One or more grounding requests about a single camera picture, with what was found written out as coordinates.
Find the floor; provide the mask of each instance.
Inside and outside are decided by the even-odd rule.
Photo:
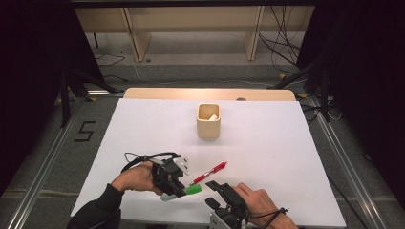
[[[125,34],[98,34],[96,48],[92,34],[87,34],[106,82],[119,89],[130,87],[191,87],[191,88],[256,88],[280,82],[280,75],[291,75],[297,69],[284,59],[273,55],[264,43],[258,44],[256,58],[247,61],[242,36],[238,33],[157,33],[154,34],[145,61],[135,63]],[[276,33],[266,33],[275,39]],[[299,46],[303,34],[297,33],[294,44]],[[287,56],[287,49],[277,49]],[[305,79],[288,88],[302,94]],[[90,91],[98,90],[88,85]],[[98,146],[108,127],[117,105],[118,95],[91,95],[87,99],[72,96],[73,121],[69,130],[60,129],[61,108],[55,101],[47,127],[39,137],[36,147],[27,156],[8,190],[0,198],[0,228],[8,228],[16,211],[27,212],[22,228],[64,228],[75,205],[78,193],[91,168]],[[313,140],[330,177],[330,184],[348,228],[403,228],[404,210],[374,168],[373,162],[356,140],[356,135],[338,108],[330,110],[331,122],[325,124],[316,106],[316,95],[302,98],[303,111],[308,120]],[[84,121],[90,123],[94,134],[91,140],[77,142]],[[326,133],[334,132],[330,138]],[[338,141],[339,147],[331,142]],[[43,164],[50,162],[49,169]],[[359,177],[353,181],[348,176],[347,161]],[[41,181],[31,205],[21,205],[34,188],[33,182]],[[371,203],[373,213],[368,212]],[[124,221],[120,228],[145,228],[145,224]],[[171,225],[171,228],[204,228]]]

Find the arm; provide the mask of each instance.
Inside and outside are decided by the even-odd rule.
[[[119,206],[126,190],[163,194],[153,185],[151,171],[152,163],[143,162],[120,174],[111,184],[107,184],[104,193],[98,199],[88,202],[78,210],[67,228],[92,228],[101,224],[103,228],[118,228],[121,217]]]
[[[272,215],[254,218],[262,216],[271,212],[279,210],[271,198],[268,196],[266,190],[260,189],[257,191],[251,190],[247,185],[240,183],[234,187],[234,190],[244,199],[247,210],[250,213],[249,221],[256,226],[263,226],[272,217]],[[274,221],[266,229],[296,229],[297,226],[286,215],[279,214]]]

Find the white table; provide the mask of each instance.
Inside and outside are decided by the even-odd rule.
[[[197,136],[200,103],[222,108],[221,135]],[[127,163],[124,153],[152,155],[176,152],[189,157],[188,184],[222,161],[226,167],[202,182],[202,192],[168,202],[149,192],[127,192],[123,219],[168,224],[208,224],[211,209],[204,200],[224,202],[205,183],[264,188],[298,225],[345,227],[339,207],[298,102],[176,99],[121,99],[102,140],[72,215],[99,197]]]

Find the green marker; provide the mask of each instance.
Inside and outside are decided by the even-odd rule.
[[[199,193],[202,190],[202,186],[200,184],[195,184],[193,186],[187,187],[185,189],[183,189],[183,191],[185,192],[186,195],[193,195],[196,193]],[[160,196],[160,199],[163,201],[169,201],[172,199],[178,198],[176,195],[167,195],[167,194],[163,194]]]

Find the person's left hand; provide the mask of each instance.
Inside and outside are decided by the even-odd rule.
[[[142,162],[140,165],[133,167],[113,180],[111,185],[120,192],[126,190],[134,191],[152,191],[157,195],[162,195],[163,191],[153,185],[152,181],[152,162]]]

